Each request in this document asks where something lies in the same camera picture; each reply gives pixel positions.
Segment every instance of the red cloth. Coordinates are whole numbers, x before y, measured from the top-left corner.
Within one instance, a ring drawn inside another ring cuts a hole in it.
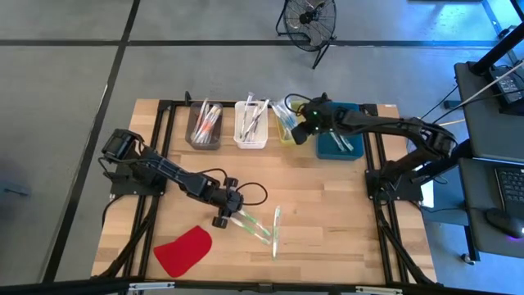
[[[195,226],[174,242],[153,249],[156,259],[172,278],[185,274],[211,249],[211,236]]]

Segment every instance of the fan stand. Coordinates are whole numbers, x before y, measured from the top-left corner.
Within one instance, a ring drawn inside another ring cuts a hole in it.
[[[287,7],[287,3],[288,2],[289,2],[289,0],[284,0],[284,8],[282,9],[282,12],[280,12],[280,16],[278,17],[277,25],[275,25],[275,30],[277,31],[278,36],[282,36],[284,34],[285,35],[304,34],[304,33],[288,33],[288,32],[280,32],[280,31],[278,31],[278,25],[280,25],[280,20],[282,20],[282,17],[284,16],[284,12],[286,11],[286,7]],[[329,38],[329,40],[326,42],[326,44],[324,45],[324,49],[322,50],[322,48],[320,48],[318,50],[317,58],[314,59],[314,63],[313,63],[313,67],[312,67],[313,70],[318,66],[318,63],[320,62],[322,57],[324,57],[324,54],[326,54],[326,51],[328,50],[329,45],[331,45],[331,41],[334,41],[335,39],[337,39],[337,37],[331,36]]]

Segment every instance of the fan grille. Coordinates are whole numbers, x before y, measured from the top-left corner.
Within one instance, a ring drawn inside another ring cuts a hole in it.
[[[291,41],[300,49],[314,52],[332,38],[337,22],[334,0],[289,0],[284,25]]]

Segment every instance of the keyboard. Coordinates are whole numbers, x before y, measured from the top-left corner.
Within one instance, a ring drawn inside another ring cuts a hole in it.
[[[504,210],[524,219],[524,169],[496,168],[495,173]]]

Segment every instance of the teal plastic bin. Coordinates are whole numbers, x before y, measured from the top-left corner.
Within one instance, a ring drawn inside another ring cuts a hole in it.
[[[359,110],[359,105],[355,103],[331,102],[332,109],[344,107],[350,110]],[[364,155],[364,140],[362,134],[344,136],[353,146],[353,152],[341,152],[337,143],[330,134],[319,134],[317,136],[317,158],[326,160],[354,161]]]

